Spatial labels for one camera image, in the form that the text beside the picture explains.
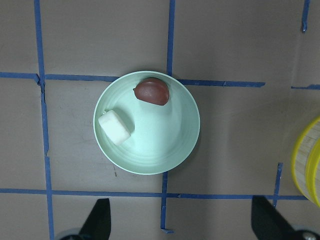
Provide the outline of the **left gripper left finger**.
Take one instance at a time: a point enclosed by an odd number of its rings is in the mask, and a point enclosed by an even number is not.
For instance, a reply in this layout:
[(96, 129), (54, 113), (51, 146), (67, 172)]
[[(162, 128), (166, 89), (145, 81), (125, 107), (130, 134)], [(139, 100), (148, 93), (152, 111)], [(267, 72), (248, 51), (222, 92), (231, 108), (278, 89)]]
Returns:
[(111, 206), (108, 198), (98, 199), (79, 231), (83, 240), (108, 240), (111, 235)]

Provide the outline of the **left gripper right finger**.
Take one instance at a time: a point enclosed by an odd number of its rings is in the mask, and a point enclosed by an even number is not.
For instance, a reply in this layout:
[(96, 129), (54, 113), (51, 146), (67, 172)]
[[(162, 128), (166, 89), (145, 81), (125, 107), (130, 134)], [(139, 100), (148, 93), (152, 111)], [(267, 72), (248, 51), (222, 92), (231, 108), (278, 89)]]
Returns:
[(294, 230), (264, 196), (252, 197), (251, 228), (258, 240), (300, 239), (300, 232)]

